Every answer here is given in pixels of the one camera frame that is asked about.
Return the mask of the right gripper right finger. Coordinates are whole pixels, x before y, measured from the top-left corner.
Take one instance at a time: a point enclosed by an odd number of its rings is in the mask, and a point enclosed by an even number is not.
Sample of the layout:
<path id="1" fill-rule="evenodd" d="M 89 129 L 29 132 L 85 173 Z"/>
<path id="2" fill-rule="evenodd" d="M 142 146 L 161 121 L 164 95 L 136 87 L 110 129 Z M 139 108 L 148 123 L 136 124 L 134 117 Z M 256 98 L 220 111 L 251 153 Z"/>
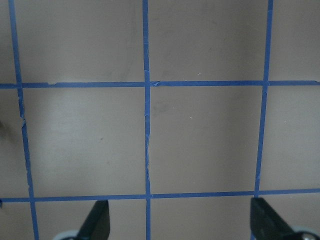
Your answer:
<path id="1" fill-rule="evenodd" d="M 262 197 L 250 200 L 250 230 L 256 240 L 286 240 L 295 231 Z"/>

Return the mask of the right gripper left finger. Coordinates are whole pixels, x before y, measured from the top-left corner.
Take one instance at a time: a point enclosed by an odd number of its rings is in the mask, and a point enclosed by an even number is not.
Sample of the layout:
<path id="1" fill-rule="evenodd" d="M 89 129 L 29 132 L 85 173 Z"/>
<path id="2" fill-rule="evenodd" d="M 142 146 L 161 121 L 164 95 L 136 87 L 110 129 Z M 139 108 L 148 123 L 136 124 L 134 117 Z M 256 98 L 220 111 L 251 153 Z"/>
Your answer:
<path id="1" fill-rule="evenodd" d="M 110 236 L 108 200 L 97 200 L 79 229 L 76 240 L 107 240 Z"/>

